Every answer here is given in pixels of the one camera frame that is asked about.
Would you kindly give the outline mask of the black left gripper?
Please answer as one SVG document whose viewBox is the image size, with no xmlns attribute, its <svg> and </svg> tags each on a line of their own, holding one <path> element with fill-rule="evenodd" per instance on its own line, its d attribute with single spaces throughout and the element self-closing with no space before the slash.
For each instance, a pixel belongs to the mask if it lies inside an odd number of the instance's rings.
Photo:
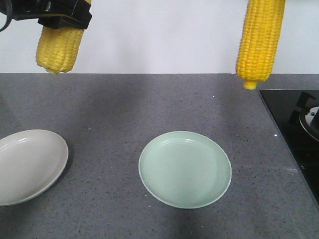
<svg viewBox="0 0 319 239">
<path fill-rule="evenodd" d="M 53 29 L 87 29 L 92 15 L 86 0 L 0 0 L 0 12 L 8 20 L 38 19 Z"/>
</svg>

